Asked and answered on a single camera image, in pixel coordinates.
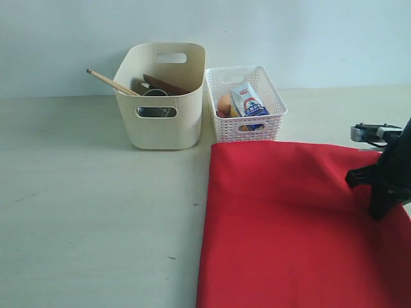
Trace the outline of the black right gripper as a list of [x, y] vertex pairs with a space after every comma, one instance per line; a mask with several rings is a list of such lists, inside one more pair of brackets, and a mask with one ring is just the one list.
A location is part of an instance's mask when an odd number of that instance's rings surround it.
[[410, 141], [388, 144], [376, 165], [350, 169], [345, 181], [350, 188], [359, 185], [378, 186], [371, 191], [368, 213], [379, 221], [397, 203], [410, 203]]

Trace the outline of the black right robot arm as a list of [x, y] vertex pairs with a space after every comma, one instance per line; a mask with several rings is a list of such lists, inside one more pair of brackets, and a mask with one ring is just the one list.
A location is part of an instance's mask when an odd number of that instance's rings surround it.
[[370, 185], [370, 216], [379, 221], [393, 206], [410, 203], [410, 123], [404, 128], [359, 123], [351, 127], [351, 140], [381, 150], [374, 164], [345, 176], [349, 187]]

